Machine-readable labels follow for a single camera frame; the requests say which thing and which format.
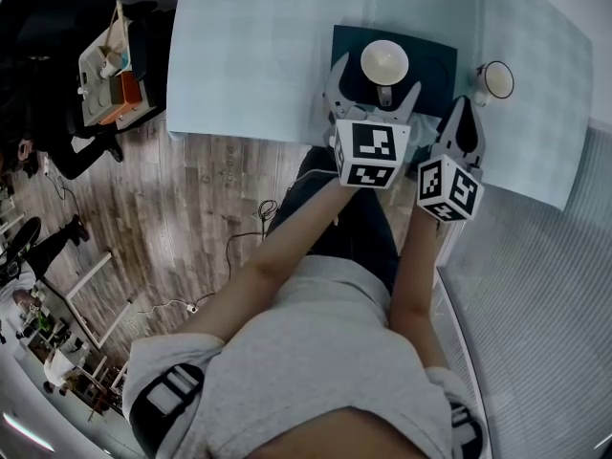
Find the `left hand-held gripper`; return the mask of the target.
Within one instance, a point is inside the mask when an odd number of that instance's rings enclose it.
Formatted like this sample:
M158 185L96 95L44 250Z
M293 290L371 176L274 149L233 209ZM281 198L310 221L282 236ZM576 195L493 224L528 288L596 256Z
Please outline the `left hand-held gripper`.
M349 61L345 53L332 67L323 96L331 127L325 143L344 186L388 188L404 161L410 139L409 118L421 94L417 81L395 111L353 104L340 90Z

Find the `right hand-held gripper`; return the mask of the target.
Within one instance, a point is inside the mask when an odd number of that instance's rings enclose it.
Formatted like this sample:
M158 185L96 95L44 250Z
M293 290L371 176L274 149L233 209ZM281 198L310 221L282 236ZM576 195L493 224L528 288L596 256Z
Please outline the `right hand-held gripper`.
M484 129L473 102L460 96L440 123L430 158L418 165L417 206L442 223L472 220L485 188Z

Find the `white mug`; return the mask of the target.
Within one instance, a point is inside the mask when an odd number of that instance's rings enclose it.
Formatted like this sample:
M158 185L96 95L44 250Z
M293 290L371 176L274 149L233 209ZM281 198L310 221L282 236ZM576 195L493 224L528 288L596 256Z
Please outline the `white mug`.
M401 82L409 70L409 59L404 49L390 40L369 43L361 53L361 70L377 87L382 107L392 105L392 86Z
M514 75L503 61L495 60L480 65L472 78L474 101L484 107L492 99L506 99L514 92Z

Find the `dark teal box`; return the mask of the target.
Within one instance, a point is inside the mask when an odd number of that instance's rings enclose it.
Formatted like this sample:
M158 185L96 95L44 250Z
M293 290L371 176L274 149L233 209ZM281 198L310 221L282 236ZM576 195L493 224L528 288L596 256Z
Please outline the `dark teal box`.
M409 67L407 75L392 86L392 105L397 108L416 82L422 85L413 111L441 118L453 101L457 50L449 46L410 35L380 30L336 25L333 31L331 63L343 55L349 60L340 80L340 91L350 100L363 105L379 103L377 86L361 69L361 54L365 47L378 40L388 40L405 51Z

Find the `person's right forearm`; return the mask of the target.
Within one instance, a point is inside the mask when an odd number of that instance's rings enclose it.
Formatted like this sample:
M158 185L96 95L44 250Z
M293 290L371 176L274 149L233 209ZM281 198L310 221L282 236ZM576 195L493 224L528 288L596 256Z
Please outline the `person's right forearm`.
M438 221L413 208L393 286L389 324L399 329L410 317L428 317L434 282Z

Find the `person's left forearm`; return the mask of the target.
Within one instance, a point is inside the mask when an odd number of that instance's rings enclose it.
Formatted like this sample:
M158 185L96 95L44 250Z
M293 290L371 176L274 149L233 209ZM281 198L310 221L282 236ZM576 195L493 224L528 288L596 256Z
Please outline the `person's left forearm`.
M264 301L273 299L301 259L358 192L338 179L327 183L261 243L241 270L247 288Z

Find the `light blue checked tablecloth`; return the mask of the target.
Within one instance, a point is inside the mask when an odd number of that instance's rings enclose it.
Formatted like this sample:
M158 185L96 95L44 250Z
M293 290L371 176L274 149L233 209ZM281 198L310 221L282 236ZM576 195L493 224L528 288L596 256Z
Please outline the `light blue checked tablecloth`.
M593 95L590 39L547 0L179 0L167 85L167 129L315 144L337 25L454 48L452 93L501 61L506 99L478 112L483 180L565 208Z

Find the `person's dark trousers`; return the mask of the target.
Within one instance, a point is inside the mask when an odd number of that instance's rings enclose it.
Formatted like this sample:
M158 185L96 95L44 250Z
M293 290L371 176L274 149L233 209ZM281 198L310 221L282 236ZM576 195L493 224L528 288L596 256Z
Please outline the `person's dark trousers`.
M268 227L273 232L305 204L337 173L332 149L312 147L298 170L294 185L288 190ZM393 290L399 255L383 208L373 189L362 188L321 234L310 255L351 260L375 275L387 291Z

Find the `cart with orange box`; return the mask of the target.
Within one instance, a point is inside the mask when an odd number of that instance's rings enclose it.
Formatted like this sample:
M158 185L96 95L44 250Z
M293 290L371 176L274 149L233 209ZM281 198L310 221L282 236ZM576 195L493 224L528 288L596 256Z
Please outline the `cart with orange box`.
M162 11L154 2L139 2L124 8L131 21L128 41L132 73L142 83L146 97L159 112L166 108L168 62L175 10Z

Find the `orange box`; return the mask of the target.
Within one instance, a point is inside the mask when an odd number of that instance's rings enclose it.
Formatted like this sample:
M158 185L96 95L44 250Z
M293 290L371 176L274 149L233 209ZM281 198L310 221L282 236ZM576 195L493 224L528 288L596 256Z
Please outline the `orange box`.
M112 110L99 122L101 125L115 122L142 102L141 89L132 72L111 77L110 85Z

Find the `person's grey t-shirt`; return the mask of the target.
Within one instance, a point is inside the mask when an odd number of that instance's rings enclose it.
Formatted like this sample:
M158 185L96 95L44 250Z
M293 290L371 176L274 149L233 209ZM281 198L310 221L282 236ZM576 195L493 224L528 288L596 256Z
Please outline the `person's grey t-shirt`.
M357 263L310 255L229 340L134 342L123 412L153 459L243 459L295 426L355 408L429 459L479 459L487 433L463 381L424 367L387 327L390 295Z

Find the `grey plastic storage box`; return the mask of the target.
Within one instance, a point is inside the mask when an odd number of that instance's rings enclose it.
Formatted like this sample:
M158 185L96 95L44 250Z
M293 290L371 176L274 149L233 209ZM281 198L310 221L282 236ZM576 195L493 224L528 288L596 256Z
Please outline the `grey plastic storage box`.
M123 91L118 76L103 78L100 75L105 56L99 47L90 49L79 58L82 116L85 126L103 123L123 105Z

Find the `black office chair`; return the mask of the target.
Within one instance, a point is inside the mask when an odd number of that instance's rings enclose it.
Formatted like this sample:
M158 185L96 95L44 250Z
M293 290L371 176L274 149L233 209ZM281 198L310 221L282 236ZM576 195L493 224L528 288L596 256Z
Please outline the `black office chair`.
M79 54L106 30L116 2L136 16L141 2L172 9L177 0L0 0L0 56Z

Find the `black round stool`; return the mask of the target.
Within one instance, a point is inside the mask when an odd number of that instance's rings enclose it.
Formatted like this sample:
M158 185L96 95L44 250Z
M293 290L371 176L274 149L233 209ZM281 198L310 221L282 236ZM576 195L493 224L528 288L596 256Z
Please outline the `black round stool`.
M8 248L5 250L5 265L14 262L20 254L25 252L39 237L41 219L37 216L30 218L16 233Z

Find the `white metal table frame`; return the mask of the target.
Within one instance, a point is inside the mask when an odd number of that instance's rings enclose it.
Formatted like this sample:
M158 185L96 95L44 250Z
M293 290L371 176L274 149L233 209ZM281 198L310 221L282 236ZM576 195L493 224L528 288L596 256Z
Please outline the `white metal table frame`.
M61 294L45 277L42 278L42 284L57 295L63 303L68 307L73 317L76 319L80 329L85 333L91 344L100 350L105 342L109 339L111 334L115 331L117 326L122 322L123 317L132 308L133 303L127 300L124 307L119 313L116 314L115 319L111 325L107 328L105 333L101 337L97 337L89 328L84 316L79 312L77 306L73 302L77 293L111 260L113 254L110 251L106 251L103 256L89 269L85 270L84 273L79 277L73 288L66 294Z

